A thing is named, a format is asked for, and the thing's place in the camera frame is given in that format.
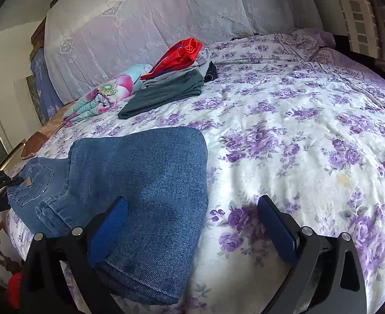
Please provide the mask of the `blue denim jeans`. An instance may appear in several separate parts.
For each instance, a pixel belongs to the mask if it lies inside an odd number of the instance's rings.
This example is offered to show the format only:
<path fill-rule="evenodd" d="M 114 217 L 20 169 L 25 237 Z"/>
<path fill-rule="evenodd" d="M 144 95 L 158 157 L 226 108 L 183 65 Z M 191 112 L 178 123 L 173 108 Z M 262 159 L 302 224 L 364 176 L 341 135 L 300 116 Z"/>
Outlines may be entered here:
<path fill-rule="evenodd" d="M 36 157 L 7 189 L 27 228 L 48 237 L 87 228 L 88 261 L 130 301 L 173 305 L 183 295 L 208 208 L 207 145 L 194 128 L 157 128 L 75 141 L 65 159 Z"/>

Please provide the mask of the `blue patterned cloth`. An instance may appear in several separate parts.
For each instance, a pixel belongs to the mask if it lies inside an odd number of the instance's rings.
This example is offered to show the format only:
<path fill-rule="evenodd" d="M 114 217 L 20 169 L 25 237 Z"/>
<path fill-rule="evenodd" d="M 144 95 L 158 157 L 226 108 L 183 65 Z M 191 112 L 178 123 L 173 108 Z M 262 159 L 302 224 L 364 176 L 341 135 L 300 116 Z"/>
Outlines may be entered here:
<path fill-rule="evenodd" d="M 30 67 L 35 76 L 35 87 L 39 97 L 41 112 L 48 121 L 63 107 L 63 102 L 59 99 L 48 75 L 44 48 L 39 48 L 36 52 L 31 60 Z"/>

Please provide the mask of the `floral folded blanket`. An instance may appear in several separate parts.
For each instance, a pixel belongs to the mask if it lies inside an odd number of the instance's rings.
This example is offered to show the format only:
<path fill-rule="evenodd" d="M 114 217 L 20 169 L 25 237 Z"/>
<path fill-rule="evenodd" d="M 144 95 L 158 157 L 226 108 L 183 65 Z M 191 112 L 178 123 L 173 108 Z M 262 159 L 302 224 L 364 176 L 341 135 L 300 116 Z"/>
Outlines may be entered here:
<path fill-rule="evenodd" d="M 143 86 L 140 76 L 150 69 L 151 65 L 134 65 L 108 82 L 98 85 L 66 111 L 63 122 L 71 126 L 108 111 L 139 91 Z"/>

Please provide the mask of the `purple floral bedspread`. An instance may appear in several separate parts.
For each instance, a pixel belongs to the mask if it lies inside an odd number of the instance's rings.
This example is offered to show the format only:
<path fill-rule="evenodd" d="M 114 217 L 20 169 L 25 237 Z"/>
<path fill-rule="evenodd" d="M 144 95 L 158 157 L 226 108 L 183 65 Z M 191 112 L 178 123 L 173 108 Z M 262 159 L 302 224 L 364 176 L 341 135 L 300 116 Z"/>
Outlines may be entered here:
<path fill-rule="evenodd" d="M 84 137 L 189 126 L 209 152 L 209 208 L 185 298 L 172 306 L 121 300 L 127 313 L 258 313 L 287 273 L 258 227 L 269 195 L 320 235 L 351 235 L 367 311 L 385 303 L 385 80 L 299 30 L 215 43 L 218 77 L 198 97 L 127 120 L 118 104 L 64 127 L 39 151 L 63 158 Z"/>

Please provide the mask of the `dark teal folded pants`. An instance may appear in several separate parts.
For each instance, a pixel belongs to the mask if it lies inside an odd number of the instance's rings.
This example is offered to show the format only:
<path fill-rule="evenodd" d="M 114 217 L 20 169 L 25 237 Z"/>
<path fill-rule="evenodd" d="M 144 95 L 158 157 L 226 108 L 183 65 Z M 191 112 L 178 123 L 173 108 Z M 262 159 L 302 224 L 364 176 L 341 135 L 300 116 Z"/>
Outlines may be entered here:
<path fill-rule="evenodd" d="M 118 113 L 118 118 L 127 120 L 173 101 L 198 97 L 204 83 L 204 77 L 193 70 L 167 82 L 142 89 Z"/>

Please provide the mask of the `white lace headboard cover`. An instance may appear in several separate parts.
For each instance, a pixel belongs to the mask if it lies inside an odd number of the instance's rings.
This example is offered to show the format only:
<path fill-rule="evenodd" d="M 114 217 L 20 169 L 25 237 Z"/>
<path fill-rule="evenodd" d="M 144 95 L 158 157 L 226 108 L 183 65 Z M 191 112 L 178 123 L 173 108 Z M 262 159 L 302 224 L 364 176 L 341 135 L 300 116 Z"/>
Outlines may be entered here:
<path fill-rule="evenodd" d="M 45 60 L 64 103 L 175 43 L 205 46 L 255 34 L 321 29 L 314 0 L 58 0 L 48 11 Z"/>

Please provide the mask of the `red folded shorts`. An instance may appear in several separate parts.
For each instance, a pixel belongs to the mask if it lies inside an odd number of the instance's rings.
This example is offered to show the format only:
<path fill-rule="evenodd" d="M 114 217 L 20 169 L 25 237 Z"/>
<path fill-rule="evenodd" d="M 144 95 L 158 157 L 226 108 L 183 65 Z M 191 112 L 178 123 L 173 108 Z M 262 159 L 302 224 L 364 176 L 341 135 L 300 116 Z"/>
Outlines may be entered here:
<path fill-rule="evenodd" d="M 202 43 L 195 38 L 187 38 L 173 45 L 140 80 L 151 80 L 163 74 L 183 70 L 194 64 L 202 49 Z"/>

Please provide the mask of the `black folded garment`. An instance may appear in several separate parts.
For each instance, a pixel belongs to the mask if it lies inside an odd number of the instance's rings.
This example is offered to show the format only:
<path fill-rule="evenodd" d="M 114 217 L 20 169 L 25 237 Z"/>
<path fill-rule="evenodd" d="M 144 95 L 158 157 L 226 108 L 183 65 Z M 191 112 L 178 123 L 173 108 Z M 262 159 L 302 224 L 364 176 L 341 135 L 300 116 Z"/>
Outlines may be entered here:
<path fill-rule="evenodd" d="M 217 67 L 212 61 L 210 61 L 207 71 L 204 75 L 204 83 L 214 81 L 216 80 L 217 77 L 218 77 Z"/>

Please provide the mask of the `grey folded garment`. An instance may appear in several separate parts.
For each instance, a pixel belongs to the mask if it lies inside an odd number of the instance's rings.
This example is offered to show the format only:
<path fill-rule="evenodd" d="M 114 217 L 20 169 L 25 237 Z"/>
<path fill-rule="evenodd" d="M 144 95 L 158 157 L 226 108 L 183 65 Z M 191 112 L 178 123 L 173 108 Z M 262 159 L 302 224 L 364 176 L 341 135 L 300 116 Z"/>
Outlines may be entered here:
<path fill-rule="evenodd" d="M 157 85 L 158 83 L 164 83 L 164 82 L 167 82 L 169 80 L 181 77 L 181 76 L 185 75 L 186 73 L 194 71 L 194 70 L 197 70 L 202 75 L 202 77 L 205 77 L 207 70 L 209 68 L 209 65 L 210 65 L 210 50 L 209 50 L 209 48 L 205 48 L 204 50 L 201 50 L 199 52 L 197 59 L 195 60 L 195 62 L 191 66 L 189 66 L 185 69 L 176 70 L 176 71 L 162 74 L 162 75 L 155 77 L 153 79 L 150 79 L 150 80 L 144 80 L 143 85 L 145 88 L 152 87 L 152 86 Z"/>

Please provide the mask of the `gold bed frame rail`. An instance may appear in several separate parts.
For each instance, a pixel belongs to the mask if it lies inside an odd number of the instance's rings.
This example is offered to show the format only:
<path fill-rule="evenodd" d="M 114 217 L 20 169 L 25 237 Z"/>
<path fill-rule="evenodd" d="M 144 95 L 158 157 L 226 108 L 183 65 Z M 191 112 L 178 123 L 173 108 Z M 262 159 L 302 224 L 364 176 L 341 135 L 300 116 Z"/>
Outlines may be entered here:
<path fill-rule="evenodd" d="M 26 147 L 26 140 L 22 140 L 2 162 L 0 163 L 0 171 L 8 172 L 21 162 L 21 154 Z"/>

